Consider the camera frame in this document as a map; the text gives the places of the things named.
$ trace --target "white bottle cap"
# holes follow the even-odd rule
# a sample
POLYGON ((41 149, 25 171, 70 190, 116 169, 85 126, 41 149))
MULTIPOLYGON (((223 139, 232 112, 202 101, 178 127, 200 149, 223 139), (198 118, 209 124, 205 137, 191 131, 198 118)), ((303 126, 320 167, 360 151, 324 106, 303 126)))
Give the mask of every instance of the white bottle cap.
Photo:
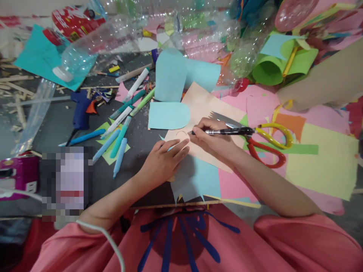
POLYGON ((70 72, 64 70, 62 66, 54 67, 53 73, 65 82, 70 82, 74 78, 74 76, 70 72))

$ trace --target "yellow scissors handle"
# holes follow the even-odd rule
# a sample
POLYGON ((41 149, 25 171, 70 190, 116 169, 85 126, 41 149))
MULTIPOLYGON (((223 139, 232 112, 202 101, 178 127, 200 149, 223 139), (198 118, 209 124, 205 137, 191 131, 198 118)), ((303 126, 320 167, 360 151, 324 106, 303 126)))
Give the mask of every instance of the yellow scissors handle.
POLYGON ((291 133, 288 131, 287 128, 285 128, 283 125, 279 125, 276 123, 271 123, 271 124, 262 124, 259 125, 256 128, 256 131, 258 134, 260 134, 262 137, 264 137, 267 141, 269 141, 271 144, 273 144, 274 146, 280 148, 280 149, 289 149, 292 147, 293 144, 293 139, 292 139, 292 135, 291 133), (270 136, 269 134, 267 134, 264 130, 262 130, 262 128, 276 128, 278 130, 280 130, 286 137, 286 145, 280 144, 278 141, 276 141, 274 138, 272 138, 272 136, 270 136))

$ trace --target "hand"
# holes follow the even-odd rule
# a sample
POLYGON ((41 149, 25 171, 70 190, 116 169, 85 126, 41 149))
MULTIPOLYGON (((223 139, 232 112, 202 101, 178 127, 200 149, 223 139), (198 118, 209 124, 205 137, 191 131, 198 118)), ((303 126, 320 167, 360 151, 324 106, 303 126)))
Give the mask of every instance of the hand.
POLYGON ((179 163, 189 152, 189 147, 185 147, 188 143, 189 139, 182 142, 179 139, 158 141, 136 175, 143 181, 142 186, 151 191, 171 178, 178 170, 179 163))
POLYGON ((204 130, 221 130, 228 128, 223 121, 203 117, 199 124, 193 128, 195 135, 190 134, 190 141, 199 145, 206 152, 217 153, 222 158, 231 161, 232 155, 240 148, 233 142, 231 136, 208 135, 204 130))

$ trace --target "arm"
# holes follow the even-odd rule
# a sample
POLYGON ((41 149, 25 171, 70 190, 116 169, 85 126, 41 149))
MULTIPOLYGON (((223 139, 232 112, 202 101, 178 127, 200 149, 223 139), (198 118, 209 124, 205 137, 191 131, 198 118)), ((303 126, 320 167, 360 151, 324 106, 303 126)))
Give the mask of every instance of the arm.
MULTIPOLYGON (((180 140, 157 142, 141 170, 121 187, 84 210, 79 220, 110 229, 133 203, 175 174, 179 162, 189 152, 189 147, 185 147, 189 140, 179 142, 180 140)), ((87 227, 82 226, 82 229, 88 233, 97 233, 87 227)))
POLYGON ((324 215, 302 191, 237 147, 230 136, 207 135, 203 130, 208 128, 218 130, 227 127, 225 122, 203 118, 193 128, 196 136, 191 136, 191 141, 204 149, 208 146, 229 160, 272 210, 285 217, 307 216, 315 213, 324 215))

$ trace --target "red lid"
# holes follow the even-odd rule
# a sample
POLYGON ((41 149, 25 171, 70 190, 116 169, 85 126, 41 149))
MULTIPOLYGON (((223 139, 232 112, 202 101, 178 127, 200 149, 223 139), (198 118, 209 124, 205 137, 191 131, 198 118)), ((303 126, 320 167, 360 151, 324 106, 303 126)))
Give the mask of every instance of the red lid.
POLYGON ((56 46, 62 45, 62 40, 53 29, 46 28, 43 30, 43 34, 52 44, 56 46))
POLYGON ((247 88, 249 84, 250 81, 248 80, 248 78, 240 78, 237 80, 234 88, 236 89, 236 92, 241 93, 247 88))

